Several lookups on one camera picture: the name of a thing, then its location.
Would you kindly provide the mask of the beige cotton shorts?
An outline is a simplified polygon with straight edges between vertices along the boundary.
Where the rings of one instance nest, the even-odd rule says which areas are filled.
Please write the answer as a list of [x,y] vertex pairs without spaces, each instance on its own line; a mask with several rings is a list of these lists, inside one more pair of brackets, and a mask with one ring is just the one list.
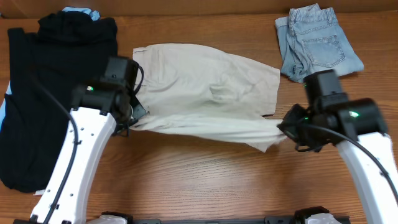
[[148,113],[132,128],[244,143],[260,151],[285,139],[276,110],[280,72],[196,44],[136,48],[137,94]]

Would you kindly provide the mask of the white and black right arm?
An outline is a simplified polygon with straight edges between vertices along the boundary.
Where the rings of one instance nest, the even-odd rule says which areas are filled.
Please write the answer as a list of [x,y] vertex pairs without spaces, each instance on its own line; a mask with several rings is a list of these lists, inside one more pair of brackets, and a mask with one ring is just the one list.
[[342,94],[294,105],[277,126],[296,151],[334,145],[354,180],[368,223],[397,223],[397,167],[392,140],[375,102]]

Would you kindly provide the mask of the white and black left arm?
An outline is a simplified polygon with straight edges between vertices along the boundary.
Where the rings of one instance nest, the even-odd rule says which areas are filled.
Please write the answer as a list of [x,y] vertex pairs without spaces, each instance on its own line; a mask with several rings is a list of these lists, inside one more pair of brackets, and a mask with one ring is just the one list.
[[126,81],[100,81],[74,89],[67,135],[28,223],[86,222],[88,196],[105,146],[111,136],[146,113],[136,98],[138,91]]

